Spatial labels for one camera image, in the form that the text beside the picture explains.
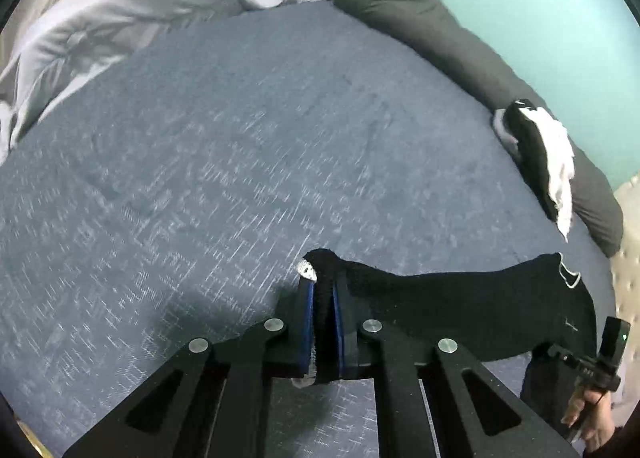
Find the person's right forearm black sleeve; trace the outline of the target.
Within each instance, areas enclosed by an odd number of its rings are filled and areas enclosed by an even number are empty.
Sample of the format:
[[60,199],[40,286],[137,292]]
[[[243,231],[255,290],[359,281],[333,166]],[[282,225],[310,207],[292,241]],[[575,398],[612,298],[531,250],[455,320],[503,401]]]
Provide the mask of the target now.
[[634,454],[634,436],[625,428],[616,428],[612,438],[598,449],[585,450],[585,458],[627,458]]

